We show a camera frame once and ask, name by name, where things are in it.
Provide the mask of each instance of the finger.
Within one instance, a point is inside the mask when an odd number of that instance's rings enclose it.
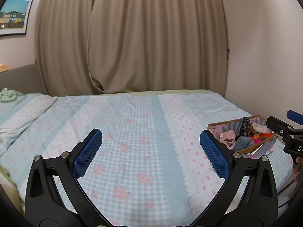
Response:
[[[301,165],[297,165],[296,168],[293,170],[293,174],[297,174],[301,169]]]
[[[300,178],[300,173],[298,173],[298,174],[296,175],[296,178],[294,179],[294,182],[299,181],[299,178]]]

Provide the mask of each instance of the blue gripper pad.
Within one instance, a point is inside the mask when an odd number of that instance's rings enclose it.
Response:
[[[75,179],[84,176],[101,144],[102,132],[97,130],[74,160],[72,171]]]
[[[209,130],[201,132],[200,145],[218,176],[226,180],[230,175],[232,165],[229,149],[223,143],[218,142]]]
[[[296,113],[295,111],[288,110],[286,113],[286,117],[293,122],[296,122],[299,125],[303,125],[303,115]]]

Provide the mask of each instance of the pink cloth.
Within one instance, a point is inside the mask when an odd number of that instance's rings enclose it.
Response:
[[[219,142],[223,143],[228,147],[230,151],[234,148],[236,141],[236,135],[233,130],[227,130],[220,134]]]
[[[255,144],[259,143],[259,142],[262,142],[262,139],[259,137],[258,139],[256,140],[253,140]]]

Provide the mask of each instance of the curtain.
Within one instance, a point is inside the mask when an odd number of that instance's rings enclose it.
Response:
[[[40,0],[37,63],[51,96],[98,93],[87,65],[88,27],[95,0]]]
[[[224,96],[222,0],[95,0],[87,62],[103,93],[209,89]]]

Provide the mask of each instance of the bed headboard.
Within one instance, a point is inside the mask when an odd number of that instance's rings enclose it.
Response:
[[[0,91],[5,87],[24,94],[45,94],[37,64],[22,66],[0,73]]]

